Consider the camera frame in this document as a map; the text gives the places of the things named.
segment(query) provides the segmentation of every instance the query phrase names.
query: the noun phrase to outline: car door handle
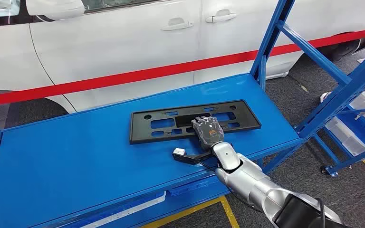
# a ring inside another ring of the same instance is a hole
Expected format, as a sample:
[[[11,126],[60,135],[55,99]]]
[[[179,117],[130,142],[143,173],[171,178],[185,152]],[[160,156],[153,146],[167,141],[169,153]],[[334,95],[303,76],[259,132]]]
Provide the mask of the car door handle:
[[[163,31],[171,31],[177,29],[185,29],[194,26],[194,23],[184,20],[182,18],[170,19],[167,26],[161,28]]]
[[[236,16],[237,16],[237,14],[230,13],[230,10],[223,9],[223,10],[217,11],[215,16],[210,16],[210,17],[206,18],[205,21],[208,23],[216,23],[219,21],[226,21],[226,20],[233,19]]]

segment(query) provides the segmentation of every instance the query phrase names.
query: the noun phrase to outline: gray carpet floor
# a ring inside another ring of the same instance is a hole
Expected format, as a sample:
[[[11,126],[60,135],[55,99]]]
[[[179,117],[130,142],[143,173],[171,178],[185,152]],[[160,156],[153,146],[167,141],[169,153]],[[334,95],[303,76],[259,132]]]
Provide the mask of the gray carpet floor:
[[[351,72],[365,58],[365,50],[345,57],[335,64],[345,73]],[[319,97],[335,88],[336,82],[311,59],[303,55],[285,78],[267,81],[267,93],[292,125],[297,125],[319,104]],[[65,114],[56,103],[39,99],[10,106],[5,128]],[[320,132],[327,145],[341,157],[342,152]],[[319,167],[332,161],[319,145],[310,140],[276,168],[271,178],[281,186],[321,198],[348,226],[365,228],[365,165],[359,162],[352,168],[339,172],[337,178],[330,178],[319,172]],[[232,195],[226,196],[235,218],[242,228],[271,228],[263,214],[247,208]],[[227,228],[231,227],[221,203],[213,204],[162,226],[163,228]]]

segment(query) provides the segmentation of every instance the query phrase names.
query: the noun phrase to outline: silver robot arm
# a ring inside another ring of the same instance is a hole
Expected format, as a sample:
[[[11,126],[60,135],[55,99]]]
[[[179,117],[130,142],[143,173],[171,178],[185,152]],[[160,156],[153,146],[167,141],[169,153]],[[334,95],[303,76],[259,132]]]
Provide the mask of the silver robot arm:
[[[254,162],[236,153],[224,142],[223,131],[214,117],[192,121],[204,150],[218,159],[215,170],[227,187],[265,213],[276,228],[346,228],[339,216],[317,199],[282,188],[270,180]]]

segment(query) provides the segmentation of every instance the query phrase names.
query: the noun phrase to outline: red stripe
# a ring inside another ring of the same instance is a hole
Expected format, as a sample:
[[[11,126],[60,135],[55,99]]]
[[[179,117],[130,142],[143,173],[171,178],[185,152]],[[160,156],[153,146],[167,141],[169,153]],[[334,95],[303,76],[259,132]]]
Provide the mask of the red stripe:
[[[331,44],[342,43],[351,41],[354,39],[360,39],[365,37],[365,30],[359,32],[350,32],[346,34],[336,35],[327,38],[314,39],[310,43],[314,47],[322,47]],[[271,56],[291,53],[300,51],[300,48],[295,44],[282,45],[274,47]],[[91,78],[81,81],[63,83],[58,85],[50,85],[45,87],[39,87],[34,89],[27,89],[22,91],[10,92],[0,94],[0,104],[27,101],[37,98],[43,98],[54,95],[68,94],[74,92],[80,92],[89,89],[97,89],[107,86],[115,86],[124,83],[136,82],[141,80],[147,80],[152,78],[158,78],[163,76],[175,75],[195,70],[202,70],[211,67],[219,67],[223,65],[239,63],[249,60],[254,60],[257,55],[257,50],[248,51],[233,55],[207,58],[202,60],[196,60],[192,62],[179,63],[169,66],[161,66],[156,68],[150,68],[146,70],[138,70],[128,73],[122,73],[117,75],[110,75],[104,77]]]

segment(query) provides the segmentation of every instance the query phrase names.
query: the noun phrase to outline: black license plate bracket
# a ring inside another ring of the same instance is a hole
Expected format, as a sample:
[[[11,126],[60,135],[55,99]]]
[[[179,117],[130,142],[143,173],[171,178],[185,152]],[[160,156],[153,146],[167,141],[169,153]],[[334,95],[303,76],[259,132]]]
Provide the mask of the black license plate bracket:
[[[181,139],[195,135],[191,120],[216,117],[224,133],[261,128],[261,123],[244,100],[134,112],[130,144]]]

